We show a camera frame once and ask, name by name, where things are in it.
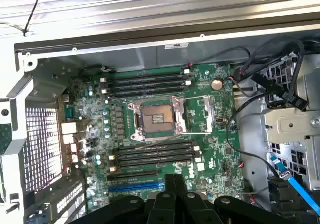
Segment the black RAM slot white latches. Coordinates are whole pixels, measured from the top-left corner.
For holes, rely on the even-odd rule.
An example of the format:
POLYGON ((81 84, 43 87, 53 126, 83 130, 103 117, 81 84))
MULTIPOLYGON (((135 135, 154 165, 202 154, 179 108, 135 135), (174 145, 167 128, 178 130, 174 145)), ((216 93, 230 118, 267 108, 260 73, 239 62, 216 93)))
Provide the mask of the black RAM slot white latches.
POLYGON ((138 153, 138 154, 128 154, 128 155, 109 155, 109 160, 114 159, 135 159, 135 158, 149 158, 154 157, 156 155, 177 155, 179 153, 185 153, 185 152, 195 152, 195 151, 201 151, 199 146, 193 146, 191 148, 187 149, 179 149, 179 150, 171 150, 171 151, 158 151, 158 152, 150 152, 150 153, 138 153))
MULTIPOLYGON (((195 158, 194 160, 190 160, 190 161, 185 161, 185 162, 196 162, 196 163, 200 163, 202 162, 202 159, 201 157, 198 157, 198 158, 195 158)), ((156 166, 161 166, 161 165, 166 165, 166 164, 169 164, 169 163, 164 163, 164 164, 152 164, 152 165, 156 165, 156 166)), ((114 164, 112 166, 109 167, 109 171, 110 172, 115 172, 115 171, 118 171, 120 170, 121 168, 136 168, 136 167, 147 167, 147 166, 150 166, 150 165, 144 165, 144 166, 135 166, 135 167, 118 167, 118 166, 115 166, 114 164)))
POLYGON ((102 94, 107 93, 125 93, 125 92, 145 92, 168 88, 181 88, 191 86, 191 80, 177 80, 170 82, 140 83, 123 86, 105 87, 101 89, 102 94))
POLYGON ((122 78, 100 78, 101 83, 107 82, 115 82, 115 81, 125 81, 125 80, 135 80, 135 79, 155 79, 155 78, 165 78, 165 77, 174 77, 174 76, 183 76, 190 74, 190 69, 184 69, 181 72, 174 73, 165 73, 165 74, 146 74, 146 75, 138 75, 135 77, 122 77, 122 78))

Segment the blue expansion slot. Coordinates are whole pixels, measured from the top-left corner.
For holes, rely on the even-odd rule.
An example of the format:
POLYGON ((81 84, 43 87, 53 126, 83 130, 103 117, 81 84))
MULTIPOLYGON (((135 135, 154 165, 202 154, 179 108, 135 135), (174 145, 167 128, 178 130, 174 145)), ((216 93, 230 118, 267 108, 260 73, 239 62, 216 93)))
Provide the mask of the blue expansion slot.
POLYGON ((130 192, 130 191, 136 191, 136 190, 159 189, 159 188, 163 188, 164 186, 165 184, 163 182, 148 182, 148 183, 140 183, 140 184, 111 186, 108 188, 108 191, 110 193, 130 192))

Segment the long black expansion slot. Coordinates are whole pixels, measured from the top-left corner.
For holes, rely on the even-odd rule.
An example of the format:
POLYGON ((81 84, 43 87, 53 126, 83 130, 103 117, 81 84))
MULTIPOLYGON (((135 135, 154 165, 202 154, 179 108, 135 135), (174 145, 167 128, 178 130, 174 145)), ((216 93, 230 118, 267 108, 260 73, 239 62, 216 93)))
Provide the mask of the long black expansion slot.
POLYGON ((158 170, 147 170, 147 171, 137 171, 137 172, 117 172, 110 173, 107 175, 108 181, 130 179, 130 178, 141 178, 147 176, 158 176, 160 171, 158 170))

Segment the green motherboard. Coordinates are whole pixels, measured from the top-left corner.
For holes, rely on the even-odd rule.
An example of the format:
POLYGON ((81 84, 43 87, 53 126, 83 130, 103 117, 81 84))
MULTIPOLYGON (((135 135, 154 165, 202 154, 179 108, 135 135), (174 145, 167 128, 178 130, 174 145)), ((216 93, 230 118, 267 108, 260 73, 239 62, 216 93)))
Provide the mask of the green motherboard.
MULTIPOLYGON (((110 193, 109 187, 148 182, 163 182, 167 174, 181 174, 189 191, 199 191, 213 201, 222 195, 240 197, 238 187, 243 185, 243 176, 237 171, 241 163, 239 153, 239 135, 235 123, 231 124, 231 133, 226 134, 228 119, 235 110, 234 89, 230 80, 229 66, 218 64, 200 64, 185 67, 165 67, 158 69, 136 70, 129 72, 97 71, 87 69, 70 81, 72 103, 66 106, 66 118, 83 124, 83 128, 74 133, 74 141, 79 148, 79 164, 86 179, 86 202, 89 212, 95 211, 126 195, 135 195, 147 199, 151 192, 159 189, 136 190, 110 193), (131 98, 111 98, 102 94, 100 78, 135 77, 146 74, 165 74, 190 69, 192 85, 189 90, 178 93, 150 95, 131 98), (223 81, 223 88, 213 90, 214 79, 223 81), (134 114, 128 104, 158 97, 196 97, 210 96, 214 120, 213 132, 208 135, 182 135, 170 139, 151 142, 138 142, 130 138, 134 128, 134 114), (166 165, 136 168, 121 168, 117 172, 137 172, 158 170, 158 176, 130 178, 108 181, 113 160, 109 160, 114 148, 144 145, 151 146, 171 140, 191 140, 200 147, 202 162, 169 163, 166 165)), ((191 99, 184 102, 184 115, 187 132, 205 132, 207 122, 204 100, 191 99)))

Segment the silver CPU socket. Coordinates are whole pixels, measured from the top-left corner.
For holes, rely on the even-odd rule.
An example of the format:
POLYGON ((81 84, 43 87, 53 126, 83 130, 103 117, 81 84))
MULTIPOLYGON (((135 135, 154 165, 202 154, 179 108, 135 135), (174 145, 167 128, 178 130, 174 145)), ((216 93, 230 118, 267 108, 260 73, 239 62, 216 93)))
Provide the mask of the silver CPU socket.
POLYGON ((161 141, 187 133, 185 100, 176 96, 142 99, 128 104, 133 112, 134 132, 138 142, 161 141))

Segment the silver socket cover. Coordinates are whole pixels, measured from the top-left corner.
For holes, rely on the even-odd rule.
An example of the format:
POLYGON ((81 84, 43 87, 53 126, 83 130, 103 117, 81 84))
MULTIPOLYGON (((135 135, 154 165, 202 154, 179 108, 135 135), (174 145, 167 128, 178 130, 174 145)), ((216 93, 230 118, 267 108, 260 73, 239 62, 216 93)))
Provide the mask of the silver socket cover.
POLYGON ((213 132, 213 121, 214 121, 214 113, 213 113, 213 109, 210 103, 210 97, 209 96, 205 96, 203 98, 204 101, 204 117, 206 118, 206 133, 212 133, 213 132))

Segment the round coin cell battery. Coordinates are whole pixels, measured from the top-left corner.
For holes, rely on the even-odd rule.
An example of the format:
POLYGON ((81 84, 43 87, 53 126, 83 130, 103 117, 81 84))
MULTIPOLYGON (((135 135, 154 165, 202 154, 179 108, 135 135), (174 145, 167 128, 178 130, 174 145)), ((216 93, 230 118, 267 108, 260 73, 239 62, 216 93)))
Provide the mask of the round coin cell battery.
POLYGON ((211 82, 211 88, 213 90, 219 91, 223 88, 223 86, 224 86, 224 82, 221 79, 214 79, 211 82))

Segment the grey metal drive cage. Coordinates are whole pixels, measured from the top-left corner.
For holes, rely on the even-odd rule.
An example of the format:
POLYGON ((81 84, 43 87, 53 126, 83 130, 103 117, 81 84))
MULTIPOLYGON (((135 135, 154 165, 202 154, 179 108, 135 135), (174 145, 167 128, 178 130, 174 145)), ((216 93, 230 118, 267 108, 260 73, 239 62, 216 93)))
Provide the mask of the grey metal drive cage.
POLYGON ((320 54, 304 58, 297 81, 305 111, 290 107, 264 111, 265 135, 280 147, 277 156, 310 190, 320 190, 320 54))

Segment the black power plug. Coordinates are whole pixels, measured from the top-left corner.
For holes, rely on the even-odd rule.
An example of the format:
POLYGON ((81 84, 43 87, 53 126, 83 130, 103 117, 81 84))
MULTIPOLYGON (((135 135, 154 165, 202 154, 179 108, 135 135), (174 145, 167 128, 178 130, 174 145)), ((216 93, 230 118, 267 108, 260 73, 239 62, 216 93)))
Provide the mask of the black power plug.
POLYGON ((281 86, 277 85, 271 80, 268 80, 266 77, 260 74, 254 74, 251 78, 254 82, 266 89, 268 94, 275 94, 286 103, 291 104, 301 111, 304 111, 309 105, 309 102, 307 100, 302 99, 295 93, 290 96, 288 91, 285 91, 281 86))

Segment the white case sticker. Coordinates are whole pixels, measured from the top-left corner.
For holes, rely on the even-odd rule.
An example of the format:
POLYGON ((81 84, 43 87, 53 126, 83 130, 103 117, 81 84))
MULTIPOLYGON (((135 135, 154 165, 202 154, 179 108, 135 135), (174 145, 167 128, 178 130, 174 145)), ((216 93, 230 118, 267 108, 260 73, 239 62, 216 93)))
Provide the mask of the white case sticker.
POLYGON ((182 48, 188 48, 189 43, 175 43, 175 44, 166 44, 165 50, 170 50, 170 49, 182 49, 182 48))

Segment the grey metal PC case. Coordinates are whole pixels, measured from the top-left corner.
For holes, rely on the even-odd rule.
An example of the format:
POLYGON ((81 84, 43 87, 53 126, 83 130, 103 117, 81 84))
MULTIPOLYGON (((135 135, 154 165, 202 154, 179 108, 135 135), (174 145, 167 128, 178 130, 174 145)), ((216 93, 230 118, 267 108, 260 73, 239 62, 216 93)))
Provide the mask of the grey metal PC case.
MULTIPOLYGON (((172 34, 170 29, 15 44, 0 67, 0 224, 68 224, 87 209, 86 178, 63 143, 71 79, 87 69, 129 72, 218 64, 230 67, 243 185, 234 197, 302 224, 320 224, 310 190, 266 140, 264 111, 294 107, 254 82, 260 74, 292 96, 305 57, 320 54, 320 26, 172 34), (166 44, 189 43, 165 50, 166 44)), ((83 124, 76 122, 77 132, 83 124)), ((203 199, 209 198, 199 192, 203 199)))

